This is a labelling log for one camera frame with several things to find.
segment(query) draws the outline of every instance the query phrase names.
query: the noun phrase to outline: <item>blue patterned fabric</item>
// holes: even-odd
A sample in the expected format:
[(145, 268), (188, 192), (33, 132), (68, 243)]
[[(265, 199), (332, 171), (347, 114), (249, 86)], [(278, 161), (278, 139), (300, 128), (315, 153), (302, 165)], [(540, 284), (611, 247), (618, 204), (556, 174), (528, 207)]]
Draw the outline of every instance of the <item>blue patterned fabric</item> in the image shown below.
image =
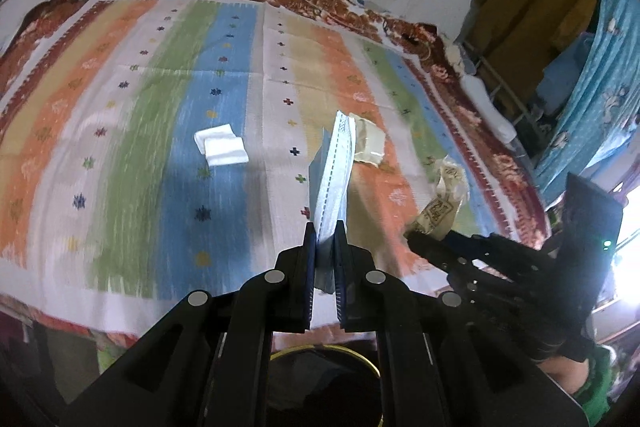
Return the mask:
[(543, 201), (556, 200), (567, 173), (580, 174), (604, 144), (633, 133), (639, 109), (640, 2), (601, 0), (584, 69), (534, 171)]
[(246, 222), (247, 164), (207, 168), (193, 134), (229, 123), (244, 136), (256, 17), (254, 5), (220, 5), (180, 102), (161, 185), (161, 299), (179, 299), (199, 288), (214, 295), (236, 291), (255, 275)]

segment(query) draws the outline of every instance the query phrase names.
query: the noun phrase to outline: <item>screw head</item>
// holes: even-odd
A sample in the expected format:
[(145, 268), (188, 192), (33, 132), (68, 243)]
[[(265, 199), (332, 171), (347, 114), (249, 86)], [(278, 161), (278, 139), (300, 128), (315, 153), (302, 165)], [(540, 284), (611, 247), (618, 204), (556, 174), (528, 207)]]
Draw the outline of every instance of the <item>screw head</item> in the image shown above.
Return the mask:
[(207, 296), (207, 294), (201, 291), (192, 292), (189, 294), (189, 297), (187, 298), (187, 302), (194, 307), (202, 306), (208, 300), (209, 300), (209, 297)]
[(442, 303), (450, 308), (457, 308), (462, 304), (462, 298), (455, 292), (444, 292), (441, 296)]
[(371, 284), (382, 284), (386, 280), (386, 275), (380, 270), (371, 270), (367, 272), (365, 279)]
[(269, 270), (266, 274), (264, 274), (264, 280), (271, 284), (284, 281), (284, 273), (280, 270)]

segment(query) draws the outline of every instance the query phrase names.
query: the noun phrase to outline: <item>blue curtain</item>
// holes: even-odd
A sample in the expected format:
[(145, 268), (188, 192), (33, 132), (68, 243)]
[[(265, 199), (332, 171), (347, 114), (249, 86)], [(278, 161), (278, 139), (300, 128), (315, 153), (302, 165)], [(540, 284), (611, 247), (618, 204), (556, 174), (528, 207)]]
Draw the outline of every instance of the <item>blue curtain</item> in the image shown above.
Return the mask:
[(593, 46), (554, 137), (534, 170), (543, 201), (563, 192), (602, 146), (635, 131), (640, 109), (640, 2), (601, 0)]

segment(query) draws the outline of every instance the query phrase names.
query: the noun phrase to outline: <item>colorful striped rug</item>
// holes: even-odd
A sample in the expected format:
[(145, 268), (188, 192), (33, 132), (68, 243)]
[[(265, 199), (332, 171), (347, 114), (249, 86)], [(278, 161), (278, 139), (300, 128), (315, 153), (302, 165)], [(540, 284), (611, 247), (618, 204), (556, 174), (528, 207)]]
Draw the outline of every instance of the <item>colorful striped rug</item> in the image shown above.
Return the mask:
[[(350, 242), (437, 291), (442, 273), (402, 239), (437, 159), (473, 171), (458, 231), (517, 239), (517, 212), (431, 76), (265, 4), (91, 0), (0, 104), (2, 293), (140, 335), (193, 289), (237, 290), (302, 241), (308, 164), (336, 110), (387, 135), (380, 168), (354, 166)], [(225, 123), (250, 161), (208, 168), (193, 134)]]

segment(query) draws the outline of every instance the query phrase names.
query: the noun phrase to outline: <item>hanging clothes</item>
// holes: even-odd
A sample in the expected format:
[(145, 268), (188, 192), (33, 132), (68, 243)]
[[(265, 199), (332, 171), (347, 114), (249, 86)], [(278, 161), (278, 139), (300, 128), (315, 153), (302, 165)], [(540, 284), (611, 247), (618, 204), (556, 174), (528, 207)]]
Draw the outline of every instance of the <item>hanging clothes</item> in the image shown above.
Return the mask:
[(591, 45), (592, 33), (582, 33), (558, 58), (544, 70), (544, 78), (536, 87), (536, 98), (546, 116), (557, 114), (571, 93), (587, 61)]
[[(472, 4), (478, 13), (466, 41), (526, 103), (544, 68), (588, 28), (597, 0), (473, 0)], [(497, 86), (484, 67), (479, 75), (490, 89)], [(519, 113), (507, 96), (499, 93), (498, 100), (507, 116)]]
[(546, 204), (603, 144), (625, 141), (640, 110), (640, 1), (600, 0), (596, 35), (550, 146), (534, 170)]

